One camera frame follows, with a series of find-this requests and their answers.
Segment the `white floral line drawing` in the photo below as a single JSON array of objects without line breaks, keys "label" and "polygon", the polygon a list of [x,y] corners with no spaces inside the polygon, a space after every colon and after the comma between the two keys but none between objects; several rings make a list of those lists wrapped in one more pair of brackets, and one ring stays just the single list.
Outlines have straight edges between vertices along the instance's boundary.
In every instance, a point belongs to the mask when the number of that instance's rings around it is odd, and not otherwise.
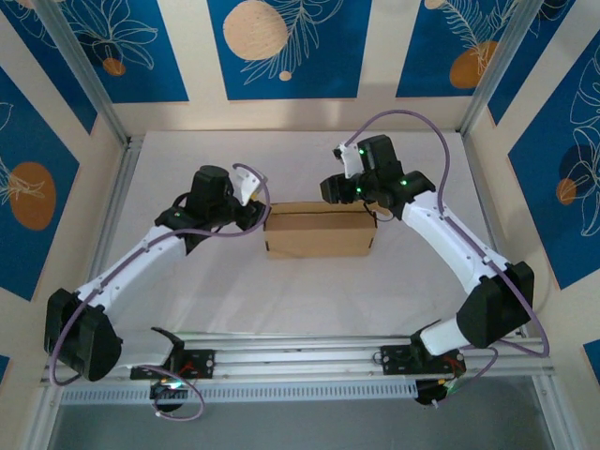
[{"label": "white floral line drawing", "polygon": [[[3,1],[27,33],[56,48],[33,9],[16,0]],[[65,0],[58,6],[92,64],[113,76],[125,73],[124,61],[154,68],[144,45],[157,39],[158,29],[130,19],[129,0]]]},{"label": "white floral line drawing", "polygon": [[564,12],[567,9],[571,0],[561,0],[562,2],[556,4],[556,2],[548,3],[548,0],[542,4],[540,11],[533,19],[532,24],[529,27],[529,31],[536,37],[539,37],[540,26],[542,22],[556,22],[561,19]]},{"label": "white floral line drawing", "polygon": [[590,237],[600,231],[600,46],[579,77],[569,118],[575,126],[578,161],[561,180],[557,194],[563,204],[581,200],[580,235]]},{"label": "white floral line drawing", "polygon": [[[273,26],[277,25],[273,21],[280,21],[281,26],[285,24],[287,33],[282,36],[281,45],[275,48],[275,53],[266,58],[246,59],[246,65],[242,68],[242,73],[247,73],[244,85],[250,84],[255,80],[266,75],[273,79],[277,75],[282,81],[288,81],[297,68],[302,66],[305,59],[309,59],[311,47],[319,49],[319,32],[317,25],[327,22],[334,17],[341,7],[344,0],[335,0],[336,4],[324,15],[324,5],[333,0],[272,0],[267,3],[265,0],[252,0],[243,2],[237,8],[256,7],[261,12],[271,12],[269,18]],[[268,33],[263,33],[259,39],[272,38]]]},{"label": "white floral line drawing", "polygon": [[[10,103],[0,102],[0,131],[8,124],[13,107],[14,105]],[[19,199],[20,194],[32,195],[43,199],[44,194],[40,192],[43,186],[43,181],[35,184],[27,183],[11,173],[0,157],[0,205],[5,204],[12,196],[15,199]]]},{"label": "white floral line drawing", "polygon": [[478,0],[439,0],[433,6],[443,11],[450,31],[458,35],[466,50],[477,56],[477,72],[481,75],[491,57],[493,41],[504,29],[515,13],[518,0],[507,0],[503,7],[498,0],[489,12],[484,14]]}]

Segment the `cardboard box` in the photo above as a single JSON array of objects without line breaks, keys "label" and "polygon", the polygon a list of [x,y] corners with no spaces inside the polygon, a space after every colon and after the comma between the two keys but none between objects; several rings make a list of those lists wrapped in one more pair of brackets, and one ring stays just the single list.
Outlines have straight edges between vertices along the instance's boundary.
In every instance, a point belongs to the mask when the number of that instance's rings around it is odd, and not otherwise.
[{"label": "cardboard box", "polygon": [[271,258],[367,256],[376,231],[361,202],[274,203],[264,239]]}]

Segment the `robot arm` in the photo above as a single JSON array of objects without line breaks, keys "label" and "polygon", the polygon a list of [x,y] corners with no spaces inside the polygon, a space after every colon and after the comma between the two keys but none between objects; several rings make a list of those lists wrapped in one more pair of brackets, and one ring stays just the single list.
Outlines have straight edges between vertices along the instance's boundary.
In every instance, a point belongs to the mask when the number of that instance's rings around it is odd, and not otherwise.
[{"label": "robot arm", "polygon": [[[412,336],[412,354],[421,361],[467,345],[486,348],[529,321],[527,311],[492,269],[494,262],[533,301],[533,271],[525,262],[509,263],[488,248],[442,204],[433,184],[420,172],[404,173],[387,136],[375,136],[334,150],[344,173],[321,183],[329,203],[377,202],[419,233],[457,276],[467,300],[457,315]],[[485,256],[465,236],[485,251]]]},{"label": "robot arm", "polygon": [[67,321],[85,299],[93,297],[68,331],[58,359],[89,381],[103,378],[114,367],[167,364],[177,369],[183,341],[158,328],[119,331],[117,336],[113,325],[132,294],[149,288],[157,276],[209,237],[177,231],[211,232],[232,222],[248,230],[268,214],[262,203],[250,199],[260,186],[261,180],[242,167],[235,169],[230,180],[227,171],[202,166],[194,175],[190,192],[160,214],[155,226],[121,260],[75,292],[60,289],[51,296],[46,313],[46,352],[53,352]]}]

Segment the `purple cable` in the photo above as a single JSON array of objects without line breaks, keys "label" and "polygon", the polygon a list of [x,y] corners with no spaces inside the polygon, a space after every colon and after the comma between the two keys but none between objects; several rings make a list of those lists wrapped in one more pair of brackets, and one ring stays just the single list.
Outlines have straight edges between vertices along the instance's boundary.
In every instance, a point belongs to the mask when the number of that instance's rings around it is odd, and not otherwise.
[{"label": "purple cable", "polygon": [[[253,227],[250,227],[243,232],[228,232],[228,233],[207,232],[205,230],[195,230],[195,229],[175,230],[172,232],[165,232],[161,236],[153,239],[152,241],[150,241],[148,243],[147,248],[151,248],[151,247],[155,246],[156,244],[158,244],[159,242],[164,241],[165,239],[168,239],[173,236],[178,236],[180,234],[200,234],[203,236],[211,236],[211,237],[241,237],[241,236],[246,236],[247,234],[250,234],[250,233],[258,230],[259,228],[261,228],[261,226],[264,224],[264,222],[268,218],[269,211],[271,209],[271,195],[269,193],[269,188],[267,187],[263,176],[260,175],[257,171],[255,171],[251,167],[247,166],[246,164],[241,164],[241,163],[233,164],[234,169],[236,169],[238,167],[241,167],[242,169],[246,169],[247,171],[252,173],[254,176],[256,176],[260,180],[262,189],[264,190],[264,203],[265,203],[264,211],[262,212],[262,215],[261,215],[261,218],[259,219],[259,221]],[[67,338],[68,333],[70,332],[71,328],[73,327],[73,325],[75,324],[77,319],[79,319],[79,316],[82,315],[83,311],[85,310],[85,307],[87,307],[87,305],[96,297],[96,295],[99,292],[101,292],[101,290],[104,289],[128,265],[130,265],[131,262],[133,262],[140,255],[142,255],[145,251],[146,251],[145,248],[138,248],[136,251],[131,253],[126,259],[123,260],[123,262],[121,262],[119,265],[117,265],[114,268],[114,270],[112,270],[111,273],[100,282],[100,290],[91,291],[89,293],[89,295],[82,300],[82,302],[75,309],[73,314],[71,314],[71,317],[69,317],[67,323],[65,324],[65,326],[63,328],[63,331],[61,332],[60,336],[56,340],[56,344],[54,345],[54,348],[52,350],[52,355],[50,357],[50,364],[49,364],[48,370],[50,372],[50,382],[52,384],[54,384],[55,386],[67,386],[68,384],[73,383],[75,380],[77,380],[81,377],[81,375],[75,375],[74,377],[69,378],[68,380],[66,380],[64,382],[60,382],[56,379],[56,364],[58,362],[58,355],[60,354],[60,351],[61,351],[63,345],[65,344],[65,339]],[[161,369],[161,370],[162,371],[160,373],[162,373],[163,375],[168,375],[172,378],[181,380],[181,378],[177,374],[172,373],[165,369]]]},{"label": "purple cable", "polygon": [[[440,210],[440,213],[443,214],[444,211],[444,207],[443,207],[443,190],[446,186],[446,182],[448,181],[448,174],[450,173],[450,149],[448,148],[448,142],[446,141],[446,139],[444,138],[442,131],[427,117],[425,117],[423,114],[420,114],[419,112],[415,112],[415,111],[410,111],[410,110],[389,110],[389,111],[384,111],[384,112],[380,112],[379,114],[375,114],[373,117],[371,117],[370,119],[368,119],[365,124],[363,126],[361,126],[359,129],[356,130],[356,132],[351,136],[351,138],[346,141],[346,145],[350,145],[351,143],[354,142],[354,140],[356,140],[356,138],[367,129],[367,127],[369,125],[371,125],[373,122],[375,122],[377,119],[384,117],[386,115],[390,115],[390,114],[407,114],[407,115],[411,115],[413,117],[416,117],[420,120],[422,120],[423,122],[425,122],[434,132],[435,134],[438,135],[438,138],[440,139],[440,142],[442,143],[442,147],[443,147],[443,153],[445,156],[445,164],[443,167],[443,174],[442,174],[442,181],[440,182],[440,187],[438,189],[438,209]],[[458,233],[458,235],[464,239],[464,241],[469,244],[469,246],[482,258],[486,258],[486,252],[481,249],[472,239],[471,237],[464,231],[462,230],[462,228],[460,228],[456,222],[451,219],[450,217],[444,217],[444,219],[446,220],[446,222],[448,223],[448,225],[450,225],[450,227]],[[550,355],[550,344],[548,342],[548,335],[546,334],[546,331],[544,330],[544,327],[542,326],[542,324],[540,323],[540,320],[538,319],[537,315],[535,314],[535,311],[533,311],[532,307],[529,305],[529,303],[527,302],[527,300],[525,299],[525,297],[523,296],[523,294],[521,293],[521,291],[517,288],[517,286],[515,286],[515,283],[513,283],[511,281],[511,279],[504,273],[503,270],[500,269],[500,267],[498,267],[498,265],[496,265],[496,263],[494,261],[490,261],[487,263],[489,265],[489,267],[492,268],[492,270],[494,272],[496,272],[496,274],[502,279],[502,281],[504,281],[506,283],[506,285],[508,286],[508,288],[511,290],[511,292],[515,295],[515,297],[517,298],[518,302],[523,306],[523,308],[527,311],[527,314],[529,315],[530,319],[532,320],[533,324],[535,325],[535,327],[537,328],[539,334],[540,334],[540,338],[542,339],[542,343],[544,344],[544,350],[541,352],[536,352],[530,349],[527,349],[525,347],[523,347],[522,345],[517,344],[516,342],[511,342],[509,340],[506,339],[499,339],[499,342],[501,342],[502,344],[505,345],[509,345],[515,349],[518,349],[526,354],[530,354],[530,355],[534,355],[534,356],[539,356],[540,358],[545,358],[547,356]],[[473,378],[472,380],[476,380],[478,378],[480,378],[481,376],[483,376],[496,362],[496,360],[498,359],[498,351],[496,349],[494,349],[493,347],[489,347],[492,351],[495,352],[494,357],[492,358],[492,360],[489,362],[489,364],[487,364],[487,366],[485,366],[483,369],[481,369]]]},{"label": "purple cable", "polygon": [[[461,350],[472,350],[475,347],[473,345],[468,345],[466,347],[461,347]],[[464,382],[458,389],[462,389],[464,388],[467,384],[474,382],[475,380],[480,379],[481,377],[484,376],[484,374],[491,369],[491,367],[496,364],[496,361],[498,361],[498,349],[496,349],[496,347],[487,347],[487,350],[492,350],[494,354],[491,355],[491,359],[489,360],[489,362],[486,364],[486,366],[484,368],[482,368],[481,370],[479,370],[472,378],[470,378],[469,380],[467,380],[466,382]],[[446,401],[448,401],[450,397],[446,397],[443,400],[440,400],[438,403],[445,403]]]},{"label": "purple cable", "polygon": [[175,378],[176,380],[179,380],[180,382],[185,384],[187,387],[189,387],[189,389],[191,389],[191,391],[194,394],[196,394],[198,396],[198,398],[200,399],[200,409],[195,414],[185,416],[185,417],[174,417],[170,414],[165,414],[158,408],[158,397],[159,396],[157,396],[154,399],[154,402],[152,403],[152,407],[154,408],[154,411],[157,412],[157,417],[162,417],[163,419],[167,419],[167,420],[173,420],[174,422],[189,422],[190,420],[196,420],[196,419],[200,418],[201,415],[203,415],[204,406],[205,406],[204,405],[204,397],[201,394],[200,390],[195,385],[193,385],[191,382],[186,380],[184,377],[181,377],[163,367],[149,366],[149,365],[143,365],[140,367],[145,368],[146,370],[152,370],[153,372],[159,373],[161,375],[165,375],[167,377]]}]

